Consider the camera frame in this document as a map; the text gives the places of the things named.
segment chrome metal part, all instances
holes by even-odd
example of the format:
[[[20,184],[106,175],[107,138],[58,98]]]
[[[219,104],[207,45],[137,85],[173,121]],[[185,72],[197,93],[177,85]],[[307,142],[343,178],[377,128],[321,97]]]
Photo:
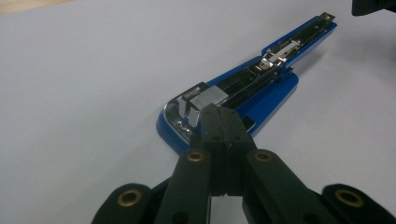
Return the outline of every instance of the chrome metal part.
[[[301,31],[268,49],[262,57],[260,68],[265,70],[274,65],[281,66],[287,59],[297,54],[299,49],[325,33],[333,19],[334,16],[323,12]]]
[[[189,100],[208,88],[204,82],[198,83],[173,98],[163,109],[164,119],[185,143],[189,142],[190,136],[194,133],[193,127],[187,121],[187,115],[190,116],[190,111],[186,111]]]
[[[217,86],[212,86],[199,92],[199,88],[182,95],[178,101],[178,114],[188,121],[191,127],[196,127],[199,114],[208,105],[218,105],[228,98],[228,94]]]

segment metal slider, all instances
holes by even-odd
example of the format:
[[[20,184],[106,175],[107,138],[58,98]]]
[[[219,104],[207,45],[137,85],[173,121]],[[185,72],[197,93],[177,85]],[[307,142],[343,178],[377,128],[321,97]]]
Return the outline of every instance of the metal slider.
[[[289,39],[268,49],[262,57],[260,68],[265,70],[273,66],[281,66],[287,59],[325,33],[332,25],[333,19],[334,16],[323,12]]]
[[[217,86],[212,86],[204,91],[195,92],[189,96],[183,95],[178,100],[178,114],[187,119],[191,127],[198,125],[199,114],[208,105],[218,105],[228,98],[228,94]]]

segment white table surface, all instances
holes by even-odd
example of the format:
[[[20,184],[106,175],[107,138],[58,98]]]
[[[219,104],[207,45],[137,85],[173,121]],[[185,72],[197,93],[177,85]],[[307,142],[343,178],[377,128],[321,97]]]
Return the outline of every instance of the white table surface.
[[[0,16],[0,223],[90,223],[177,154],[155,129],[172,97],[259,55],[323,11],[334,33],[255,136],[311,189],[344,183],[396,215],[396,14],[351,1],[85,0]],[[247,223],[240,198],[212,223]]]

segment black plastic part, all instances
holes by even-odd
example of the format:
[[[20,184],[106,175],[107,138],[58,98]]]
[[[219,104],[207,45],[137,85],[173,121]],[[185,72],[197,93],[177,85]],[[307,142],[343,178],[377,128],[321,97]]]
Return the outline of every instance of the black plastic part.
[[[256,125],[256,121],[248,116],[242,118],[242,123],[244,123],[247,133]]]
[[[364,16],[381,9],[396,12],[396,0],[353,0],[352,15]]]
[[[339,223],[275,153],[249,152],[247,176],[271,223]]]
[[[294,41],[298,41],[300,43],[300,47],[299,49],[294,49],[291,52],[291,55],[293,52],[297,52],[301,50],[309,43],[312,43],[316,38],[323,35],[323,33],[326,30],[332,27],[333,19],[334,16],[327,13],[323,13],[321,16],[314,18],[311,22],[309,22],[309,24],[307,24],[303,29],[298,31],[296,34],[292,35],[290,39]],[[277,52],[285,48],[290,43],[290,39],[286,39],[283,43],[276,45],[271,50]]]
[[[270,216],[250,184],[246,185],[242,208],[249,224],[272,223]]]
[[[358,189],[347,185],[330,185],[322,192],[323,202],[342,223],[392,224],[396,223],[385,208]]]
[[[203,150],[189,150],[180,156],[154,223],[208,223],[210,160]]]
[[[257,149],[239,115],[225,107],[210,105],[201,112],[201,143],[191,139],[191,148],[202,147],[212,155],[212,195],[242,196],[243,161]]]
[[[147,223],[144,218],[150,195],[150,189],[144,185],[127,184],[119,187],[108,196],[92,224]]]
[[[142,223],[154,223],[155,217],[157,216],[158,210],[160,210],[161,203],[163,202],[163,195],[168,188],[169,181],[170,178],[167,178],[151,190],[151,197],[147,204]]]
[[[229,99],[221,106],[236,109],[278,79],[277,72],[279,73],[280,68],[272,68],[270,71],[255,70],[260,63],[261,61],[255,62],[217,85],[229,95]]]

